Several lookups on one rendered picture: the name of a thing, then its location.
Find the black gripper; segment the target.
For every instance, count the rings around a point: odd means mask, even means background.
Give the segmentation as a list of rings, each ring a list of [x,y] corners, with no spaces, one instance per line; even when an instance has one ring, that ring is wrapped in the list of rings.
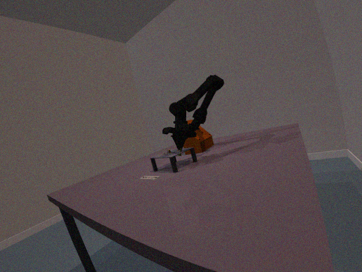
[[[189,133],[184,130],[179,131],[179,125],[181,121],[183,121],[183,123],[186,123],[185,118],[176,118],[173,122],[175,124],[175,128],[166,127],[162,130],[163,134],[173,133],[171,137],[173,138],[178,150],[180,150],[180,148],[183,148],[183,145],[187,138],[196,137],[196,132]]]

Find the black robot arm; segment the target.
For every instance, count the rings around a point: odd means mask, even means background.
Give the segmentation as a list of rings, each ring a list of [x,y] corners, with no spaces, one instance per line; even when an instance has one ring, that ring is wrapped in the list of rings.
[[[196,109],[199,100],[204,97],[204,101],[200,108],[198,108],[193,114],[193,121],[191,124],[180,122],[179,131],[186,131],[189,133],[194,133],[194,131],[199,130],[200,124],[204,124],[207,116],[207,108],[216,93],[222,86],[224,85],[224,80],[217,75],[210,75],[206,81],[198,87],[198,89],[192,93],[188,94],[183,99],[170,104],[169,111],[176,118],[185,118],[186,119],[186,111],[191,112]]]

